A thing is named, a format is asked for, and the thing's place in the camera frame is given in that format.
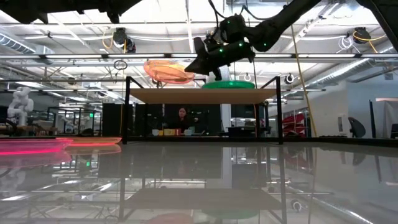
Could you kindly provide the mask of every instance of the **person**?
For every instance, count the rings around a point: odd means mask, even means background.
[[[187,111],[185,107],[181,107],[178,111],[178,120],[174,121],[170,128],[181,129],[183,133],[189,127],[194,126],[194,123],[198,122],[198,118],[189,118]]]

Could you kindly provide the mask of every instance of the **cup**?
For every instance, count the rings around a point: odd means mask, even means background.
[[[186,130],[184,131],[184,135],[185,135],[185,136],[191,136],[191,135],[192,135],[192,130],[191,130],[191,129],[186,129]]]
[[[159,130],[158,130],[158,129],[153,129],[153,130],[152,130],[152,134],[153,134],[154,136],[158,136],[158,135],[159,135]]]

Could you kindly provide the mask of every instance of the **shelf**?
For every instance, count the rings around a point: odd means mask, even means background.
[[[132,89],[130,95],[148,104],[258,104],[275,89]]]

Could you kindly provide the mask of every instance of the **reflective floor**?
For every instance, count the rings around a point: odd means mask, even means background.
[[[9,153],[0,223],[308,223],[309,213],[311,223],[397,223],[394,150],[130,142]]]

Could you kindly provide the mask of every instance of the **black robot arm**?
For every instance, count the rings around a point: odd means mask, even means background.
[[[278,41],[283,31],[320,1],[293,0],[277,15],[262,21],[256,27],[246,27],[244,19],[240,15],[235,14],[226,18],[220,22],[220,32],[222,39],[224,41],[227,40],[229,44],[220,44],[218,47],[213,44],[207,48],[211,50],[207,51],[201,39],[195,39],[194,44],[198,57],[185,71],[204,75],[214,72],[217,80],[220,80],[219,67],[230,66],[231,63],[243,58],[248,58],[251,62],[255,53],[251,51],[250,46],[253,46],[259,52],[268,51]],[[372,11],[394,48],[398,49],[398,22],[396,22],[398,1],[357,0],[357,2]],[[248,38],[249,43],[243,41],[244,37]]]

